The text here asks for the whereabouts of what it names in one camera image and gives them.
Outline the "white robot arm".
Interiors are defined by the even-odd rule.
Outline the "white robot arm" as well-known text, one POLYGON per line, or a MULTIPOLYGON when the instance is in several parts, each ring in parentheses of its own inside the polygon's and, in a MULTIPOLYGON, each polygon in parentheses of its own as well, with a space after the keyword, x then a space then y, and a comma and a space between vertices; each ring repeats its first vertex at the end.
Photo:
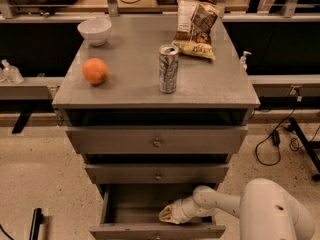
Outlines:
POLYGON ((240 220, 241 240, 311 240, 315 222, 309 210, 279 184, 264 178, 248 182, 242 196, 198 186, 191 196, 167 205, 159 220, 183 224, 219 209, 240 220))

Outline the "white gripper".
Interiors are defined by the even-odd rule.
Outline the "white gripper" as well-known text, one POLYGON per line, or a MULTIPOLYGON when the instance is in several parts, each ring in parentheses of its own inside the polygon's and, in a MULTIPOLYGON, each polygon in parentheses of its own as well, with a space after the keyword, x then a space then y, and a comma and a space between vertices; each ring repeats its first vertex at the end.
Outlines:
POLYGON ((167 205, 158 215, 161 222, 171 224, 183 224, 194 217, 194 201, 191 197, 178 199, 171 205, 167 205))

